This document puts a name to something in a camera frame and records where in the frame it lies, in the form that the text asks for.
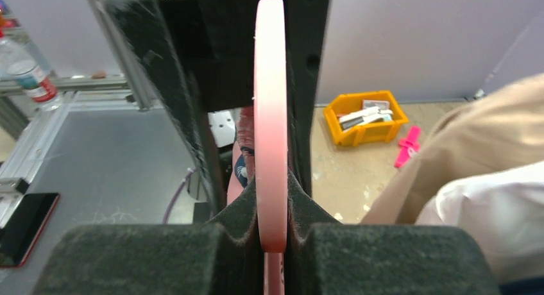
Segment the pink plastic hanger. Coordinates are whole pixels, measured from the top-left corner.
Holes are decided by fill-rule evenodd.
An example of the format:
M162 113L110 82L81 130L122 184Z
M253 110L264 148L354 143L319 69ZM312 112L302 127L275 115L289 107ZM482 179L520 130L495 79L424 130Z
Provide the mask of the pink plastic hanger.
M284 294L287 244L287 70L282 0L260 0L255 21L255 192L264 294Z

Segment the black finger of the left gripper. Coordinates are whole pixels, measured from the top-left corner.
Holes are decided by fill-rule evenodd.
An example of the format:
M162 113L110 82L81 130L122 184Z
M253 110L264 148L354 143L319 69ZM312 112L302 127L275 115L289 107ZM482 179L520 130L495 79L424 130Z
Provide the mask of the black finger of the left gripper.
M196 80L180 63L159 0L105 0L105 6L190 151L211 211L220 212L226 192L219 151Z
M330 0L285 0L287 105L291 167L312 186L310 133Z

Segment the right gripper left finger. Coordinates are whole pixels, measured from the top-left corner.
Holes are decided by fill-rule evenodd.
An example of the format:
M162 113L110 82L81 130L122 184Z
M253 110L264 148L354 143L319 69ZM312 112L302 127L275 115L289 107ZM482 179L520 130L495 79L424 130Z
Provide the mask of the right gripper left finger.
M96 224L67 232L34 294L257 294L255 184L204 224Z

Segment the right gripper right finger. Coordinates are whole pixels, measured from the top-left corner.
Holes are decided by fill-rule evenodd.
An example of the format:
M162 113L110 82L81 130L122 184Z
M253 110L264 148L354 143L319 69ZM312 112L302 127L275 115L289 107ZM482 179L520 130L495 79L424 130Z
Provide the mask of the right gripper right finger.
M465 231L444 226L343 224L288 176L287 294L498 294Z

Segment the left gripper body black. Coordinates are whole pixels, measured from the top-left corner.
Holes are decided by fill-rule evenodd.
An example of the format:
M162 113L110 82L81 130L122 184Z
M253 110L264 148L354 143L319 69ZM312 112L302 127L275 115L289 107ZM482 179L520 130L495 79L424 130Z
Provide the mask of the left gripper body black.
M159 0L184 71L207 112L251 105L260 0Z

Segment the pink shark print shorts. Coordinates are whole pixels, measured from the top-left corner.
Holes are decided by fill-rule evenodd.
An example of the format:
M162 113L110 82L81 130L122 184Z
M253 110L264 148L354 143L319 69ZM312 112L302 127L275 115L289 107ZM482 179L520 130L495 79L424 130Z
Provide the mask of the pink shark print shorts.
M242 194L255 172L254 108L243 107L237 115L232 173L226 193L227 205Z

